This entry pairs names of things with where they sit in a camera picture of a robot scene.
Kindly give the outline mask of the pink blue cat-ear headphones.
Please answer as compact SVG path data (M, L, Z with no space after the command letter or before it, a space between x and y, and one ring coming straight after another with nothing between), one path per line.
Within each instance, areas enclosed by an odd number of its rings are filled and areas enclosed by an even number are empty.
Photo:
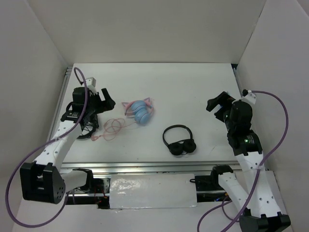
M146 98L143 100L136 100L132 102L121 102L127 118L133 118L137 124L146 125L154 111L152 99Z

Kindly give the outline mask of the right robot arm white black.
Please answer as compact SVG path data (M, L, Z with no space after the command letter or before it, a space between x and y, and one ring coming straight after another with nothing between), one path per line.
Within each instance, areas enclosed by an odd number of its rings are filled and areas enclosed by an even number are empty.
M244 90L239 100L224 91L207 101L209 112L220 106L214 115L225 123L227 140L241 167L246 188L241 186L228 165L213 167L210 183L215 189L223 188L238 210L224 231L238 222L243 232L282 232L291 221L275 200L264 166L269 155L263 154L260 139L251 129L255 102L256 92L250 90Z

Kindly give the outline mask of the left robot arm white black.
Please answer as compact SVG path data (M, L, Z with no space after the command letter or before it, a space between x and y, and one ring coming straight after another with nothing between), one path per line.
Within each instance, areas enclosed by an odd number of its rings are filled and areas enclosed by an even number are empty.
M98 114L110 111L115 101L103 88L104 100L91 88L77 87L72 101L67 105L60 119L59 127L52 142L32 162L20 167L23 198L28 201L58 204L65 193L79 188L91 192L95 187L93 173L89 169L76 168L66 174L60 174L64 158L73 143L81 136L86 125L97 118Z

